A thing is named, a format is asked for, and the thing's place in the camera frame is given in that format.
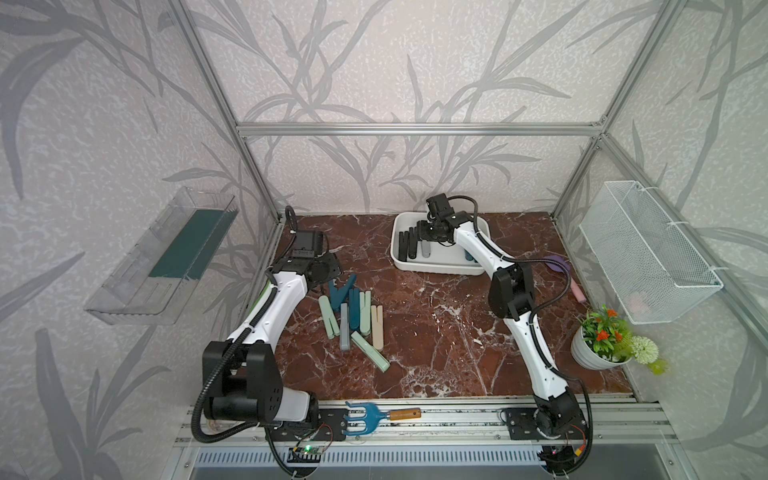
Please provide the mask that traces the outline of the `grey-blue pruning pliers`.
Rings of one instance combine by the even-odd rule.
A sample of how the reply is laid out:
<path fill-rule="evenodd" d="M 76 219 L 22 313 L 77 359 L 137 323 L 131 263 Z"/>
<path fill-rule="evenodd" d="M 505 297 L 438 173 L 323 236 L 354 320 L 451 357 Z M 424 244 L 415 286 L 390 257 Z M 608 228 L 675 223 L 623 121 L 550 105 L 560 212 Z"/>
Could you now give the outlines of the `grey-blue pruning pliers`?
<path fill-rule="evenodd" d="M 421 247 L 421 255 L 424 258 L 429 258 L 431 256 L 431 246 L 430 242 L 426 240 L 420 241 L 420 247 Z"/>

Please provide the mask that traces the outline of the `mint pruning pliers diagonal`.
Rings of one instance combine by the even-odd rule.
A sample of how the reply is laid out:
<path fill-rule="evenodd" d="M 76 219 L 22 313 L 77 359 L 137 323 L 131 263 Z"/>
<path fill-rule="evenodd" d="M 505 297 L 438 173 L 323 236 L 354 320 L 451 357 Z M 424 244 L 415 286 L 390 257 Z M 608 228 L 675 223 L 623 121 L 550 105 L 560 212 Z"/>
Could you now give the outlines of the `mint pruning pliers diagonal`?
<path fill-rule="evenodd" d="M 390 362 L 358 331 L 353 331 L 351 333 L 351 340 L 381 372 L 386 372 L 390 368 Z"/>

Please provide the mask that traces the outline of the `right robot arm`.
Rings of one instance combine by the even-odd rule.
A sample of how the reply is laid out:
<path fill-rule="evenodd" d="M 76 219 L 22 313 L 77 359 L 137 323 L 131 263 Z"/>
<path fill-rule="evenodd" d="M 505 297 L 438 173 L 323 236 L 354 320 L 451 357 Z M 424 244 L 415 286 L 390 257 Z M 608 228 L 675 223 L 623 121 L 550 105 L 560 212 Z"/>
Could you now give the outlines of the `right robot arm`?
<path fill-rule="evenodd" d="M 540 311 L 567 292 L 536 303 L 532 266 L 547 260 L 504 252 L 480 230 L 478 204 L 469 196 L 438 194 L 427 199 L 427 208 L 427 218 L 417 223 L 419 238 L 461 247 L 490 278 L 489 307 L 507 325 L 522 354 L 537 406 L 536 428 L 547 438 L 557 438 L 579 427 L 590 438 L 592 412 L 581 409 L 570 384 L 578 384 L 583 392 L 586 386 L 557 368 L 539 324 Z"/>

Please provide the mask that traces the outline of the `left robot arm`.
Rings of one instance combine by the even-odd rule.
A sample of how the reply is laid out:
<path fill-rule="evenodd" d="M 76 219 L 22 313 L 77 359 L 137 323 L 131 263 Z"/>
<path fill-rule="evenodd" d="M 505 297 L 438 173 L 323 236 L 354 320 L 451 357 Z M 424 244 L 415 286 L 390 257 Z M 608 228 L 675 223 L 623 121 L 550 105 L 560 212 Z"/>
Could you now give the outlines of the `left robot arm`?
<path fill-rule="evenodd" d="M 267 270 L 267 283 L 245 320 L 202 356 L 202 388 L 190 428 L 201 443 L 215 443 L 257 426 L 319 428 L 314 394 L 286 387 L 275 357 L 280 337 L 308 292 L 342 273 L 320 230 L 296 230 Z"/>

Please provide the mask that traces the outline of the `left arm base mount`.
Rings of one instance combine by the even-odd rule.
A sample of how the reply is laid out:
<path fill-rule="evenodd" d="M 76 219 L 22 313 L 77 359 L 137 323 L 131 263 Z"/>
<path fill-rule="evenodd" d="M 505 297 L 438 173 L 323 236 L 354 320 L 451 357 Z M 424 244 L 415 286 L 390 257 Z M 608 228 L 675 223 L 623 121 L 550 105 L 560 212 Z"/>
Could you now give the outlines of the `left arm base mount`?
<path fill-rule="evenodd" d="M 275 442 L 314 441 L 337 443 L 346 440 L 347 407 L 320 408 L 318 419 L 310 423 L 283 422 L 279 426 L 269 426 L 268 431 Z"/>

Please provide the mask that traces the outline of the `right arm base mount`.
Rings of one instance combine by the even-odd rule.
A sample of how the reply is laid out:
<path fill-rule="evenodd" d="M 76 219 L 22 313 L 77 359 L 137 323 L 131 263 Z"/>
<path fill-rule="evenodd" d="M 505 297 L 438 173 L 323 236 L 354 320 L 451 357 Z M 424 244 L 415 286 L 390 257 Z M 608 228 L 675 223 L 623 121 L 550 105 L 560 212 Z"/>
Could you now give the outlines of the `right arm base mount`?
<path fill-rule="evenodd" d="M 587 417 L 578 407 L 548 410 L 510 407 L 499 413 L 511 440 L 576 440 L 590 437 Z"/>

